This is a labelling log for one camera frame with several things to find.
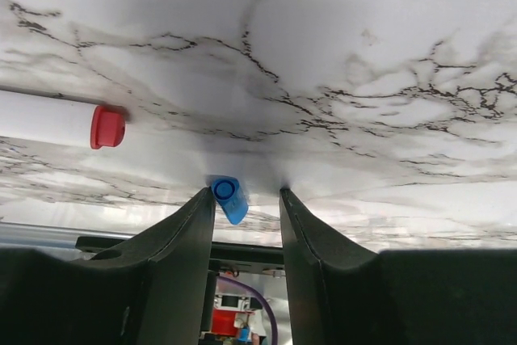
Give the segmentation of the small blue marker cap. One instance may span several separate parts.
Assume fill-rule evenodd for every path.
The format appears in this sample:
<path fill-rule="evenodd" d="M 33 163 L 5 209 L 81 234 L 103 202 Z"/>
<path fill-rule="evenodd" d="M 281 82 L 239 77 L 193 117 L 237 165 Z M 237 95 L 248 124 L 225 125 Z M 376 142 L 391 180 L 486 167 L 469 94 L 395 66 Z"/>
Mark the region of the small blue marker cap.
<path fill-rule="evenodd" d="M 211 189 L 229 223 L 240 224 L 249 206 L 239 181 L 233 177 L 220 177 L 212 182 Z"/>

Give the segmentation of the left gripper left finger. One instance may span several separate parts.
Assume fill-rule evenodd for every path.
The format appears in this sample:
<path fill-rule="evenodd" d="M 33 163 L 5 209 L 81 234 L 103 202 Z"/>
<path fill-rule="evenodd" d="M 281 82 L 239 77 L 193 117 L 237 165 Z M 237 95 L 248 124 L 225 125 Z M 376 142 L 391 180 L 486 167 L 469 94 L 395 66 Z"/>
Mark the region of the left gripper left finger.
<path fill-rule="evenodd" d="M 91 259 L 2 250 L 2 343 L 197 343 L 214 217 L 205 188 Z"/>

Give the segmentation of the white red marker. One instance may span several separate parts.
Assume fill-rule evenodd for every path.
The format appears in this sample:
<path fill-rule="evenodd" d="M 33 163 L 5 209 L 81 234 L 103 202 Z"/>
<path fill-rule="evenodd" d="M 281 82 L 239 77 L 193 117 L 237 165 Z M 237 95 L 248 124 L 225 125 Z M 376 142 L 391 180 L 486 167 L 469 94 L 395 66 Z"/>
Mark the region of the white red marker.
<path fill-rule="evenodd" d="M 116 147 L 124 139 L 124 116 L 92 103 L 1 92 L 1 135 L 89 149 Z"/>

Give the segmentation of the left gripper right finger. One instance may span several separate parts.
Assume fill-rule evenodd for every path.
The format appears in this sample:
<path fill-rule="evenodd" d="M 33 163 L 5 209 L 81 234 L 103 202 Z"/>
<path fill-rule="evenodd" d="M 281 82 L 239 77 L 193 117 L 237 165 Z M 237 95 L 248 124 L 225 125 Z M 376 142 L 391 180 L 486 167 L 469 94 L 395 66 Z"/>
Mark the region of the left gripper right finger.
<path fill-rule="evenodd" d="M 513 344 L 513 249 L 373 252 L 280 191 L 296 344 Z"/>

